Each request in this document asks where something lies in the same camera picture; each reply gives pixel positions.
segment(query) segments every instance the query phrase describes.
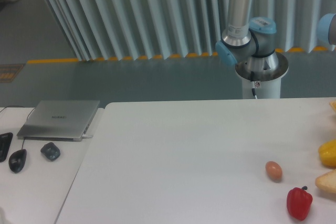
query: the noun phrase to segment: laptop lid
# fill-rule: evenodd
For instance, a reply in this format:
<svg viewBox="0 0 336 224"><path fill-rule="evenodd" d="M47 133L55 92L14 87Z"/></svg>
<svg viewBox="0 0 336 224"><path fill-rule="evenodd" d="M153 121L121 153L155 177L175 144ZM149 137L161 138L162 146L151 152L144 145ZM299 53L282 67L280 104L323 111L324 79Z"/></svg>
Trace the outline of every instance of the laptop lid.
<svg viewBox="0 0 336 224"><path fill-rule="evenodd" d="M80 141L99 101L41 101L17 133L18 138Z"/></svg>

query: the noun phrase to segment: gray computer mouse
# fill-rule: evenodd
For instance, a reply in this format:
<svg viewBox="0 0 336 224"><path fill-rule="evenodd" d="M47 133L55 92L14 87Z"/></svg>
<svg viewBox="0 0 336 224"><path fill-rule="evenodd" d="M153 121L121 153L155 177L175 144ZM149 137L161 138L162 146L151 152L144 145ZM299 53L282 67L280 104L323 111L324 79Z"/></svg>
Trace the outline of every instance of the gray computer mouse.
<svg viewBox="0 0 336 224"><path fill-rule="evenodd" d="M8 160L9 169L13 173L19 173L26 163L27 151L26 149L22 149L14 152Z"/></svg>
<svg viewBox="0 0 336 224"><path fill-rule="evenodd" d="M61 155L61 151L59 150L59 148L53 142L45 144L42 147L41 152L50 161L56 160L59 157L59 155Z"/></svg>

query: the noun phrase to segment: brown egg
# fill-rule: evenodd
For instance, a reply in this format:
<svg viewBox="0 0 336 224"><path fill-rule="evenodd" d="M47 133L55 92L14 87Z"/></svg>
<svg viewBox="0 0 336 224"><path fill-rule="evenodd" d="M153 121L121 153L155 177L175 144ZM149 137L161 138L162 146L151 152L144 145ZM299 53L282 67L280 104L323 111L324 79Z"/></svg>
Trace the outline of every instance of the brown egg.
<svg viewBox="0 0 336 224"><path fill-rule="evenodd" d="M282 178L282 169L274 161L268 161L265 165L267 175L273 180L281 180Z"/></svg>

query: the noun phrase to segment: gray floor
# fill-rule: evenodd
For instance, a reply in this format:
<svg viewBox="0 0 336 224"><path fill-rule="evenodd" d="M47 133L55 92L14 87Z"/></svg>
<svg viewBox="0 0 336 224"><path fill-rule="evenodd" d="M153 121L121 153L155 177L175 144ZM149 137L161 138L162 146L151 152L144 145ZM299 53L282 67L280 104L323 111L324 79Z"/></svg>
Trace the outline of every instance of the gray floor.
<svg viewBox="0 0 336 224"><path fill-rule="evenodd" d="M286 54L282 98L336 97L336 55ZM43 99L123 101L240 99L240 80L218 57L26 65L0 84L0 106L36 106Z"/></svg>
<svg viewBox="0 0 336 224"><path fill-rule="evenodd" d="M0 8L0 64L73 58L44 0ZM336 53L286 53L283 98L336 97ZM43 99L110 102L240 99L240 80L218 57L26 65L0 83L0 106L36 106Z"/></svg>
<svg viewBox="0 0 336 224"><path fill-rule="evenodd" d="M0 49L0 65L74 57L44 0L0 6Z"/></svg>

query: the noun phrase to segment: laptop logo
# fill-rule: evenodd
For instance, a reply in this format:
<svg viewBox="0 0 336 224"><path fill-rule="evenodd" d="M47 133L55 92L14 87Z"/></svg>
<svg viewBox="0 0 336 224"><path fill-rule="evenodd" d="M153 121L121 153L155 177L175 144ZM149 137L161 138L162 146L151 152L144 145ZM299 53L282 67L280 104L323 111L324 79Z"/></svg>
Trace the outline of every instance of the laptop logo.
<svg viewBox="0 0 336 224"><path fill-rule="evenodd" d="M51 118L54 118L54 119L65 119L67 117L65 115L53 115Z"/></svg>

